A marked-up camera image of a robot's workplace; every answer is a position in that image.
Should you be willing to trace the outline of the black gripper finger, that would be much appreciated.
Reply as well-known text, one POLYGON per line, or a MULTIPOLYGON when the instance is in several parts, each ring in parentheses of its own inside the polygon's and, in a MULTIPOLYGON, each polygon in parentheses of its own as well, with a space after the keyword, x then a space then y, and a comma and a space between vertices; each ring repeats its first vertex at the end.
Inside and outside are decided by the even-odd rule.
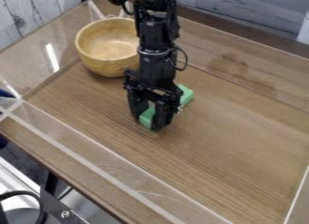
POLYGON ((152 129, 161 131, 173 120, 177 112, 177 103, 173 100, 158 100, 154 103, 154 117, 152 129))
POLYGON ((132 115, 136 121, 140 121, 141 114, 149 108, 149 99, 145 97, 145 95, 141 92, 136 90, 130 90, 129 103, 130 103, 132 115))

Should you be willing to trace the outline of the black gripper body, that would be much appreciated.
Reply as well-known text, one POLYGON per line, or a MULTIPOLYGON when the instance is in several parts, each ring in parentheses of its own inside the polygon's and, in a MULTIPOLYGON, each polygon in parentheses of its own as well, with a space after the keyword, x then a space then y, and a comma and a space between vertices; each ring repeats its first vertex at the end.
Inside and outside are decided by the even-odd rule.
POLYGON ((125 89, 141 92, 149 102, 173 100, 180 107, 182 90, 174 83, 177 76, 178 51, 168 50, 162 53, 141 52, 138 70, 126 70, 125 89))

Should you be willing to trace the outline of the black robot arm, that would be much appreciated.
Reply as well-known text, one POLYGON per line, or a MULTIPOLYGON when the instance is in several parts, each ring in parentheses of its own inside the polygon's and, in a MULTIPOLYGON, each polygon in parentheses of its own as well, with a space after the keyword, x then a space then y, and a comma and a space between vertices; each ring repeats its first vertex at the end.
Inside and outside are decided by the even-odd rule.
POLYGON ((174 83, 178 64, 180 20, 177 0, 109 0, 134 16, 140 38, 140 69, 125 70, 130 112, 140 120, 154 103, 150 129, 162 130, 180 111, 182 89, 174 83))

